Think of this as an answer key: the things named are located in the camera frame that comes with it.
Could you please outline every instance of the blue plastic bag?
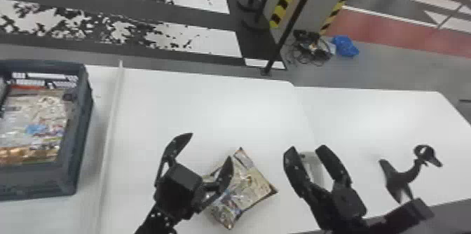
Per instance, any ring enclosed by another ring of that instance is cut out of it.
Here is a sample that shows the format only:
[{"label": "blue plastic bag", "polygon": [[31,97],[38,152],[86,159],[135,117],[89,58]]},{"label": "blue plastic bag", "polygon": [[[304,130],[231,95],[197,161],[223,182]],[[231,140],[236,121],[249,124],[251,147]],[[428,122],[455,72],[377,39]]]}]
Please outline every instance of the blue plastic bag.
[{"label": "blue plastic bag", "polygon": [[348,36],[334,36],[331,42],[336,46],[337,53],[343,57],[355,57],[360,54]]}]

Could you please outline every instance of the cable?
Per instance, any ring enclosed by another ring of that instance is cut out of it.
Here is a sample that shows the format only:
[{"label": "cable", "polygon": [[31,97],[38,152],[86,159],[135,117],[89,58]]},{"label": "cable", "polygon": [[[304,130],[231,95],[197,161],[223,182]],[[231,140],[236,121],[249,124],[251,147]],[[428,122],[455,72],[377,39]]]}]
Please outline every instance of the cable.
[{"label": "cable", "polygon": [[296,62],[300,64],[311,63],[317,67],[322,67],[325,62],[330,60],[332,51],[324,39],[320,40],[326,47],[325,49],[327,49],[327,51],[318,48],[314,54],[310,50],[301,47],[301,44],[306,43],[307,41],[295,40],[292,43],[285,44],[286,46],[289,46],[285,53],[285,56],[289,58],[287,61],[291,64],[296,64]]}]

